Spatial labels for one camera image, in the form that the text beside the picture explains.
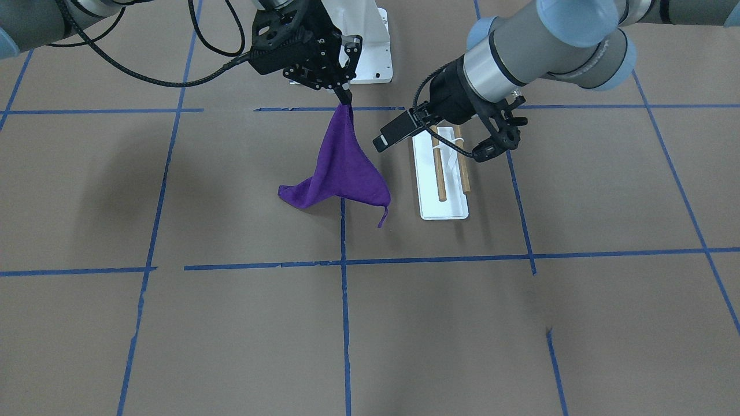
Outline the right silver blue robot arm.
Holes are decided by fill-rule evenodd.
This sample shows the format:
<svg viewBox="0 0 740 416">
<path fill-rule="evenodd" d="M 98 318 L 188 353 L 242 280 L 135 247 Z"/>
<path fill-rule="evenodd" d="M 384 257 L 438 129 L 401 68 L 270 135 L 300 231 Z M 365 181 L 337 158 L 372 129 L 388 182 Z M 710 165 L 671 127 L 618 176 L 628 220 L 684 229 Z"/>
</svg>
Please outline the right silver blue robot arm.
<svg viewBox="0 0 740 416">
<path fill-rule="evenodd" d="M 258 1 L 250 35 L 246 35 L 232 2 L 225 2 L 240 39 L 238 49 L 232 52 L 207 42 L 198 23 L 195 3 L 188 2 L 188 15 L 201 45 L 229 60 L 208 76 L 178 83 L 150 78 L 126 68 L 100 48 L 99 37 L 86 34 L 88 27 L 109 17 L 121 21 L 125 10 L 135 5 L 135 1 L 3 1 L 2 58 L 16 57 L 42 46 L 64 48 L 64 39 L 78 35 L 81 46 L 91 48 L 114 68 L 157 86 L 199 86 L 248 63 L 261 75 L 279 71 L 305 87 L 335 93 L 344 105 L 352 102 L 350 81 L 356 76 L 363 39 L 360 35 L 343 34 L 320 1 Z"/>
</svg>

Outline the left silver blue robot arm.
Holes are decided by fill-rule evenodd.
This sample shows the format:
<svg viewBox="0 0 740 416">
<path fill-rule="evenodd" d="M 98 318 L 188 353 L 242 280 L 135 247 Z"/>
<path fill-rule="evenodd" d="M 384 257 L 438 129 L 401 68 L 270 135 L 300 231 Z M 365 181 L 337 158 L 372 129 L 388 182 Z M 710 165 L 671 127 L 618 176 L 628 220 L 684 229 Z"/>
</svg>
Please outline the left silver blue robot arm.
<svg viewBox="0 0 740 416">
<path fill-rule="evenodd" d="M 444 140 L 456 152 L 488 161 L 520 144 L 525 117 L 513 97 L 537 79 L 603 91 L 631 74 L 637 50 L 624 27 L 636 23 L 738 26 L 737 1 L 531 1 L 510 17 L 483 18 L 468 35 L 467 50 L 423 81 L 429 99 L 415 95 L 404 111 L 373 140 L 378 152 L 447 121 L 465 124 L 478 116 L 489 132 L 471 152 Z"/>
</svg>

